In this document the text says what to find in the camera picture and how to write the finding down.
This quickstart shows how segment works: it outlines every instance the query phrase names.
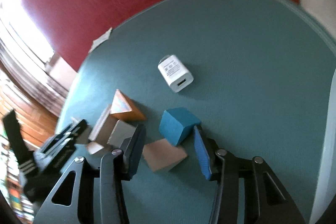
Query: blue cube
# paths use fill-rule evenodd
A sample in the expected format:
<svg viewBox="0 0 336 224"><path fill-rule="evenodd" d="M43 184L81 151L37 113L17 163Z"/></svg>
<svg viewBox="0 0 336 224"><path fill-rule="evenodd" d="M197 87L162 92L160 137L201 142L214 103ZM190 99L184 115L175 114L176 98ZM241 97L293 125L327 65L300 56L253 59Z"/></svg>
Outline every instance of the blue cube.
<svg viewBox="0 0 336 224"><path fill-rule="evenodd" d="M167 109L159 125L160 133L171 145L179 145L201 121L185 107Z"/></svg>

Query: bookshelf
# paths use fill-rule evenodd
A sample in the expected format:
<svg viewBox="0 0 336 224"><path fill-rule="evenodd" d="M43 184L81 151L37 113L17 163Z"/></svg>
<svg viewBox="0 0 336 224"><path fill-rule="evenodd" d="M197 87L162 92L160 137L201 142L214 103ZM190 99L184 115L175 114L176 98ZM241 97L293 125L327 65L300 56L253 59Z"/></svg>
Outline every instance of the bookshelf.
<svg viewBox="0 0 336 224"><path fill-rule="evenodd" d="M24 224L32 224L34 220L33 205L24 196L19 183L19 170L14 153L0 124L0 190L19 220Z"/></svg>

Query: white usb charger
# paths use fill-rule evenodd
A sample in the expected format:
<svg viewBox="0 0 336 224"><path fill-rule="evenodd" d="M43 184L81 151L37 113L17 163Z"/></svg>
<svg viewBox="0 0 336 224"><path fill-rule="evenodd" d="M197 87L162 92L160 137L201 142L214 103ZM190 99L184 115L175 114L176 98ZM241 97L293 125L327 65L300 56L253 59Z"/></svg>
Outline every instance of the white usb charger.
<svg viewBox="0 0 336 224"><path fill-rule="evenodd" d="M175 55L165 56L157 68L174 92L179 92L194 80L190 71Z"/></svg>

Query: wooden block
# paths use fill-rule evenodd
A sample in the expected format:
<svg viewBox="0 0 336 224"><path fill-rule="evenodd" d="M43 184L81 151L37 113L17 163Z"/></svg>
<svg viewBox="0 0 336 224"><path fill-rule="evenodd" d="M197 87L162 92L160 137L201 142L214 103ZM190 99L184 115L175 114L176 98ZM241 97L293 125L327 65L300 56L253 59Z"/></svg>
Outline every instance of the wooden block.
<svg viewBox="0 0 336 224"><path fill-rule="evenodd" d="M146 116L134 105L132 100L118 89L115 91L110 113L113 117L124 122L146 120Z"/></svg>
<svg viewBox="0 0 336 224"><path fill-rule="evenodd" d="M104 147L96 142L90 142L86 145L87 151L92 155L102 150Z"/></svg>
<svg viewBox="0 0 336 224"><path fill-rule="evenodd" d="M110 135L108 144L115 148L120 148L123 141L127 138L131 138L135 132L135 127L128 123L118 120Z"/></svg>
<svg viewBox="0 0 336 224"><path fill-rule="evenodd" d="M146 144L143 147L142 155L153 172L169 171L188 157L181 146L172 146L166 139Z"/></svg>
<svg viewBox="0 0 336 224"><path fill-rule="evenodd" d="M103 111L89 135L90 141L95 141L102 146L107 145L113 128L118 121L117 118L110 115L110 108L111 105L108 105Z"/></svg>
<svg viewBox="0 0 336 224"><path fill-rule="evenodd" d="M185 107L167 109L163 112L159 131L168 142L179 145L201 121Z"/></svg>

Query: bright window light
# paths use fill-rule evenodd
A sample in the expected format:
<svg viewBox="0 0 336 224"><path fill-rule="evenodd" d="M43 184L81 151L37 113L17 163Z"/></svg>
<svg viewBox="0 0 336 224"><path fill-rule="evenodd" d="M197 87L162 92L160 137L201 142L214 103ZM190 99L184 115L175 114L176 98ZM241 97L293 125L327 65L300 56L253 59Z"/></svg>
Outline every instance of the bright window light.
<svg viewBox="0 0 336 224"><path fill-rule="evenodd" d="M2 8L16 33L37 57L46 63L54 51L21 6L21 0L2 0Z"/></svg>

